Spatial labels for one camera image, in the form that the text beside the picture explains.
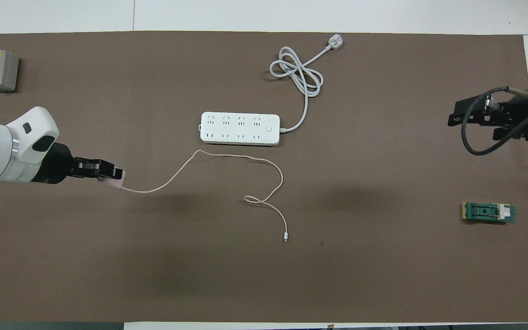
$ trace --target thin white cable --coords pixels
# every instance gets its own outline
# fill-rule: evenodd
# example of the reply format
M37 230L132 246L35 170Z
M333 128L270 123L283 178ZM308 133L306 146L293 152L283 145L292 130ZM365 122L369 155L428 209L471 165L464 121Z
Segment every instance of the thin white cable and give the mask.
M308 99L314 98L321 91L321 86L323 85L323 75L321 75L321 73L317 70L309 69L307 65L320 58L320 56L325 54L325 52L327 52L328 50L336 50L341 46L341 44L343 44L343 39L341 39L341 36L333 35L329 39L327 47L325 47L319 54L315 55L312 59L308 60L305 63L301 62L299 56L292 48L284 46L280 49L280 52L278 52L278 59L270 64L269 70L271 75L278 78L286 76L291 77L293 83L295 83L295 86L297 86L300 92L304 95L304 108L302 110L301 119L291 128L281 128L281 133L286 133L295 130L303 123L304 118L307 115ZM278 65L284 73L274 72L273 69L275 65ZM305 75L313 81L312 84L306 81Z
M268 199L270 197L272 197L272 195L277 191L279 190L279 188L282 186L282 183L284 182L284 176L282 175L282 171L281 171L281 168L278 167L278 165L276 165L275 163L273 163L272 161L268 160L268 159L264 159L264 158L256 158L256 157L252 157L252 156L246 156L246 155L240 155L240 154L214 154L214 153L208 153L208 152L204 152L203 150L199 149L197 150L196 152L194 152L191 156L191 158L187 159L187 161L185 161L185 163L180 167L180 169L178 169L178 171L176 171L176 173L174 173L174 175L172 176L172 178L170 178L170 180L168 180L165 184L163 184L162 186L159 186L158 188L155 188L155 189L152 189L152 190L134 190L134 189L130 189L130 188L125 188L125 187L119 187L123 190L127 190L128 192L132 192L132 193L139 193L139 194L149 194L149 193L153 193L153 192L157 192L158 190L168 186L168 184L170 184L170 182L172 182L172 180L174 180L174 178L178 175L178 173L180 173L182 171L182 169L185 168L185 166L199 153L204 153L204 154L207 154L209 156L216 156L216 157L240 157L240 158L248 158L248 159L252 159L252 160L255 160L255 161L264 161L265 163L268 163L272 166L274 166L277 170L278 170L278 173L280 173L280 183L278 184L278 186L276 186L276 188L274 188L270 194L268 194L268 196L266 198L264 198L263 200L260 200L254 196L250 196L250 195L245 195L243 196L243 200L247 201L248 203L252 203L252 204L264 204L264 205L267 205L269 206L271 209L274 209L274 211L278 212L278 214L280 215L280 217L282 218L282 221L285 223L285 242L289 240L289 228L286 224L286 219L285 219L285 216L282 214L282 212L280 211L280 209L277 209L274 205L270 204L270 203L267 203L266 201L268 201Z

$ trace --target white plug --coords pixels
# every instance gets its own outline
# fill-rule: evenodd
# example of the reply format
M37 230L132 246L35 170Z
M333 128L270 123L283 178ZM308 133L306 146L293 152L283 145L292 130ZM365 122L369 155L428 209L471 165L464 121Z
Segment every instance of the white plug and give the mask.
M329 46L331 46L332 49L336 50L337 48L341 47L343 44L343 38L341 35L334 34L329 38L329 41L327 42Z

